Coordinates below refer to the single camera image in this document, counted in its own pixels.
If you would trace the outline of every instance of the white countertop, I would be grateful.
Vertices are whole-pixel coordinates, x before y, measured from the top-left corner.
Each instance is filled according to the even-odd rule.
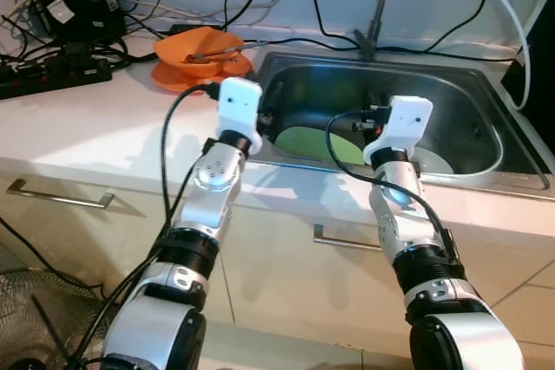
[[[152,40],[134,42],[132,52],[142,54]],[[248,51],[255,66],[268,49]],[[478,68],[493,84],[503,71],[499,64],[439,57],[379,59]],[[0,101],[0,170],[160,193],[160,129],[175,94],[151,82],[152,67],[136,64],[111,82]],[[176,112],[168,137],[171,189],[214,135],[216,106],[193,96]],[[237,204],[367,223],[374,222],[368,195],[369,185],[344,174],[248,163]],[[447,224],[499,229],[504,243],[522,244],[534,235],[534,246],[555,250],[553,202],[431,185],[426,197]]]

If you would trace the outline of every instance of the fan grille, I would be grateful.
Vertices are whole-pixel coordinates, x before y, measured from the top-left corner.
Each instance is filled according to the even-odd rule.
[[[0,275],[0,368],[35,358],[48,370],[65,365],[63,355],[31,300],[34,296],[72,354],[103,302],[90,290],[65,283],[45,270],[19,269]],[[95,333],[85,358],[98,357],[108,331],[105,320]]]

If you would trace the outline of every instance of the white hose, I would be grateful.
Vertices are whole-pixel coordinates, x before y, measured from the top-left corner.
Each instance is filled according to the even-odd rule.
[[[512,106],[516,110],[522,110],[526,103],[528,102],[528,96],[530,95],[530,50],[528,49],[528,43],[526,41],[526,34],[524,29],[522,28],[522,24],[520,24],[519,17],[517,16],[516,12],[514,11],[513,7],[509,3],[508,0],[500,0],[503,3],[503,6],[506,7],[509,15],[513,19],[514,25],[517,27],[517,31],[519,32],[520,43],[522,44],[522,52],[524,54],[524,70],[525,70],[525,81],[524,81],[524,95],[522,97],[522,102],[517,106],[513,99],[509,96],[509,100],[511,101]]]

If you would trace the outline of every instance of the drawer handle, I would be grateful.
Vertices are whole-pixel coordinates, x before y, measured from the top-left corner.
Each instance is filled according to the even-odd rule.
[[[100,208],[101,210],[106,210],[114,199],[114,194],[110,192],[105,192],[102,198],[96,202],[89,199],[62,197],[60,195],[46,194],[44,192],[26,191],[22,190],[25,184],[26,182],[23,179],[16,179],[13,184],[8,187],[6,193],[19,195],[21,197],[40,198],[48,201],[57,201],[58,203],[79,205],[80,207]]]
[[[331,244],[332,246],[349,247],[351,249],[382,251],[379,244],[356,243],[340,238],[324,237],[323,225],[321,224],[314,224],[314,243]]]

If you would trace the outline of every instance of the stainless steel sink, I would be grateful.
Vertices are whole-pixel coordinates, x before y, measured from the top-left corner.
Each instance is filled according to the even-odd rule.
[[[264,89],[258,126],[264,146],[252,160],[336,171],[327,159],[288,153],[273,142],[289,127],[324,130],[335,114],[386,105],[394,94],[419,95],[434,103],[434,111],[418,147],[453,171],[424,172],[424,182],[555,199],[553,176],[477,70],[274,52],[257,80]],[[334,133],[362,149],[373,138],[354,133],[354,121],[360,119],[339,120]],[[350,167],[371,174],[368,166]]]

